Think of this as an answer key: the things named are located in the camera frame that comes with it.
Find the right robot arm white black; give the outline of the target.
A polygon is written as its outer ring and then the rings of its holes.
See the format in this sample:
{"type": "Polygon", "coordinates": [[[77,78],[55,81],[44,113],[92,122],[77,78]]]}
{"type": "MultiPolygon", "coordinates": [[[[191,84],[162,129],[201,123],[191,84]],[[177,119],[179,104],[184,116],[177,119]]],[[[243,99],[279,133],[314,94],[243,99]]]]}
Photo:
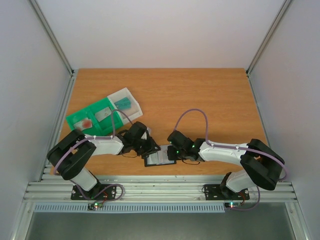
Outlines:
{"type": "Polygon", "coordinates": [[[167,140],[171,160],[224,162],[241,166],[242,170],[229,172],[223,178],[220,191],[225,198],[232,198],[251,187],[273,191],[285,170],[285,161],[258,139],[242,144],[217,143],[204,138],[193,141],[174,130],[167,140]]]}

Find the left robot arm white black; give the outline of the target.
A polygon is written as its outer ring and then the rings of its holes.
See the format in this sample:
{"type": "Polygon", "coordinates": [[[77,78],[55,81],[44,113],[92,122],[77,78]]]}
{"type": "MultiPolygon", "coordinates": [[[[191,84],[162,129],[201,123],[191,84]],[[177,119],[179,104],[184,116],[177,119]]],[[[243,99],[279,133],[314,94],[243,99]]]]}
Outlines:
{"type": "Polygon", "coordinates": [[[137,156],[149,157],[160,151],[148,128],[137,121],[129,129],[110,136],[84,134],[73,130],[47,153],[54,173],[72,182],[86,200],[97,199],[105,190],[99,180],[85,168],[92,156],[124,155],[135,151],[137,156]]]}

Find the black card holder wallet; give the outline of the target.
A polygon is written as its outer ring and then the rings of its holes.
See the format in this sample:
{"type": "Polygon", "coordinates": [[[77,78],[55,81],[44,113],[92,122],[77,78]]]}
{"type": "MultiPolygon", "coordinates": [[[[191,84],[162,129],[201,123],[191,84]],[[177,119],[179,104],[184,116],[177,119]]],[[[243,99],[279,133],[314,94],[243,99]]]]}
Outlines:
{"type": "Polygon", "coordinates": [[[175,165],[177,163],[177,161],[170,161],[168,160],[168,146],[169,145],[161,145],[160,146],[160,150],[157,151],[156,153],[158,153],[158,160],[159,160],[159,164],[158,165],[147,165],[146,160],[147,157],[144,157],[144,166],[145,167],[155,167],[155,166],[166,166],[166,165],[175,165]]]}

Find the white cherry blossom VIP card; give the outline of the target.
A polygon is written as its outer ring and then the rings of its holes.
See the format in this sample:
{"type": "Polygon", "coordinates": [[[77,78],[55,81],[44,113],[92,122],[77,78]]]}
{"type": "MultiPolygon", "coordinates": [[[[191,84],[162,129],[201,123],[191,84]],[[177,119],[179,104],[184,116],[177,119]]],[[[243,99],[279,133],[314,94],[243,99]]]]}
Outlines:
{"type": "Polygon", "coordinates": [[[112,113],[112,110],[109,107],[105,107],[102,110],[96,112],[94,116],[98,122],[101,122],[107,117],[109,117],[111,113],[112,113]]]}

